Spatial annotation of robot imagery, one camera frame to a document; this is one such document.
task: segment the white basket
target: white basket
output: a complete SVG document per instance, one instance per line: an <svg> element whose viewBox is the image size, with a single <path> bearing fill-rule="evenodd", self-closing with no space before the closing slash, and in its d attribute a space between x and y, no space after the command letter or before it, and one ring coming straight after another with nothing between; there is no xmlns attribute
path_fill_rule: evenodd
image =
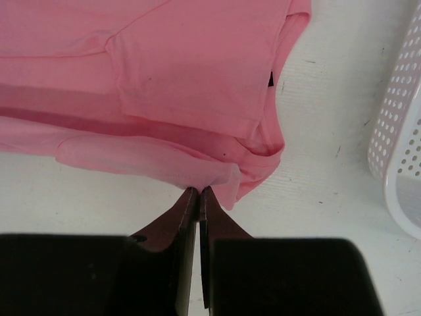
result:
<svg viewBox="0 0 421 316"><path fill-rule="evenodd" d="M395 221L421 239L421 0L414 12L368 146Z"/></svg>

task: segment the white table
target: white table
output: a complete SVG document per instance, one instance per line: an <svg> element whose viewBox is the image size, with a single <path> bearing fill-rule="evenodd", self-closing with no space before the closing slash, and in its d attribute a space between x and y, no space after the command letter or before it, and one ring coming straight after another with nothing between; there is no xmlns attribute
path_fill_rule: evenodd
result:
<svg viewBox="0 0 421 316"><path fill-rule="evenodd" d="M366 148L414 0L314 0L312 22L278 85L287 141L278 170L230 215L254 236L353 241L387 315L421 315L421 241L389 216ZM0 154L0 232L131 234L181 190ZM190 315L202 308L196 249Z"/></svg>

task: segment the pink fabric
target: pink fabric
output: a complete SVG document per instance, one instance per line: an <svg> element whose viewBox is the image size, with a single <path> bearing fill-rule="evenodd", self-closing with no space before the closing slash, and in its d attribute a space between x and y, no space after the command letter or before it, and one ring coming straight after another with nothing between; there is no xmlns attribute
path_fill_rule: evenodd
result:
<svg viewBox="0 0 421 316"><path fill-rule="evenodd" d="M231 209L278 166L275 85L310 0L0 3L0 150L211 185Z"/></svg>

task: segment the white surface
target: white surface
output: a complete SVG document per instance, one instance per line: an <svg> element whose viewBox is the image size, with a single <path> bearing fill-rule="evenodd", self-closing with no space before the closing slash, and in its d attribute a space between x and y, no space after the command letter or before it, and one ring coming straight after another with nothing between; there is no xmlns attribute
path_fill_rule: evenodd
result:
<svg viewBox="0 0 421 316"><path fill-rule="evenodd" d="M413 0L314 0L278 85L279 169L230 215L254 236L340 236L366 259L387 315L421 315L421 242L389 216L367 167L372 123ZM0 231L130 234L181 194L138 177L0 154ZM202 309L198 251L190 315Z"/></svg>
<svg viewBox="0 0 421 316"><path fill-rule="evenodd" d="M421 239L421 1L417 0L368 146L392 217Z"/></svg>

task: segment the pink shirt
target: pink shirt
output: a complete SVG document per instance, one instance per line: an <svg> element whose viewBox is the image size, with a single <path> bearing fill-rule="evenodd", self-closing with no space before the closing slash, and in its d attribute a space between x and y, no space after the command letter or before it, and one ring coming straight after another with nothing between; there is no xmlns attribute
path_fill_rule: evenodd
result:
<svg viewBox="0 0 421 316"><path fill-rule="evenodd" d="M310 0L35 3L0 4L0 150L212 185L228 209L278 166L268 81Z"/></svg>

